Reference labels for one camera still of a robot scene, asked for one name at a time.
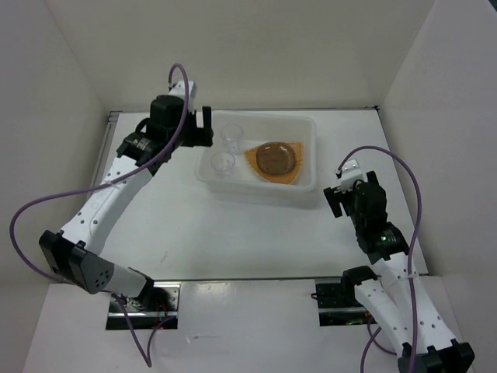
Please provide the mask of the clear glass cup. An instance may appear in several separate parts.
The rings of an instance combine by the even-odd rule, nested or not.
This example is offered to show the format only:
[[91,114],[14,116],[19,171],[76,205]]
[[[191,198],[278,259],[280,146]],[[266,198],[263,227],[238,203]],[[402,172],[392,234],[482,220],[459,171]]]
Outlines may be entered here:
[[211,157],[210,165],[219,179],[229,179],[235,168],[235,157],[229,152],[218,152]]
[[243,136],[244,130],[237,124],[228,124],[221,130],[224,146],[233,155],[240,153]]

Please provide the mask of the clear glass cup front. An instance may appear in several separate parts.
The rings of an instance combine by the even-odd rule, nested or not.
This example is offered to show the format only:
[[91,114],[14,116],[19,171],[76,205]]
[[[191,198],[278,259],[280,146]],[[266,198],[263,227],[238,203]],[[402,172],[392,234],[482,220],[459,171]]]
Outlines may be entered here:
[[211,157],[210,165],[219,179],[229,179],[235,168],[235,157],[229,152],[218,152]]

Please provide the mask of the woven bamboo fan tray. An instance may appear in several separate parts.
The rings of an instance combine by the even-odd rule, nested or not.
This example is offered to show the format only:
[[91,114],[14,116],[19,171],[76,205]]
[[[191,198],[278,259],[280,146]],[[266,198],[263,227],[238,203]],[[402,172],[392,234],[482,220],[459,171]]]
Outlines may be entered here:
[[269,183],[296,183],[304,164],[304,145],[299,141],[271,141],[243,152],[252,171]]

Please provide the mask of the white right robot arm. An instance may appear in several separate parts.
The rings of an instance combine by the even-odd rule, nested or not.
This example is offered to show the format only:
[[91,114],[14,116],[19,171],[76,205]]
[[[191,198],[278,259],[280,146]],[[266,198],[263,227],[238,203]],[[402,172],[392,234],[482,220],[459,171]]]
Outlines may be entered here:
[[400,372],[468,371],[474,351],[443,321],[408,261],[408,243],[388,220],[386,192],[375,172],[364,173],[351,159],[338,179],[338,186],[324,190],[325,198],[335,217],[350,217],[370,261],[343,272],[341,299],[373,316],[394,348]]

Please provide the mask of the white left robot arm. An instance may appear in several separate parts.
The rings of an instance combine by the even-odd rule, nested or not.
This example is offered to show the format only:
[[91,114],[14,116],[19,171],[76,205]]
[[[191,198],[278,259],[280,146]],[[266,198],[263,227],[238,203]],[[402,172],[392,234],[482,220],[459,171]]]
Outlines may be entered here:
[[150,114],[127,135],[116,158],[82,208],[58,232],[45,231],[39,244],[52,271],[89,294],[101,291],[126,298],[136,310],[146,310],[159,298],[154,281],[100,255],[113,227],[127,206],[180,146],[210,147],[214,133],[211,109],[203,108],[202,127],[193,101],[196,84],[179,81],[151,102]]

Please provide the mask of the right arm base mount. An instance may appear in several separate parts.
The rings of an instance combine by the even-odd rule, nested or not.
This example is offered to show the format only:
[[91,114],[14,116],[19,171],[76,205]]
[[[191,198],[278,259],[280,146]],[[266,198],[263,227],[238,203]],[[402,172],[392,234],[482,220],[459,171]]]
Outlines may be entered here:
[[370,313],[342,289],[340,277],[315,280],[311,298],[318,307],[320,327],[365,325]]

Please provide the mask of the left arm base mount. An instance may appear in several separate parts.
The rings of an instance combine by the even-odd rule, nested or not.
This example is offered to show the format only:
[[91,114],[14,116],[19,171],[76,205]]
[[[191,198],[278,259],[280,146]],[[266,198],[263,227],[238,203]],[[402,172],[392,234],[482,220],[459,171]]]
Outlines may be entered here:
[[124,315],[126,310],[130,323],[136,330],[178,329],[178,311],[181,291],[180,282],[159,281],[155,284],[156,296],[147,306],[139,305],[124,296],[119,302],[111,298],[106,319],[106,330],[127,330],[128,325]]

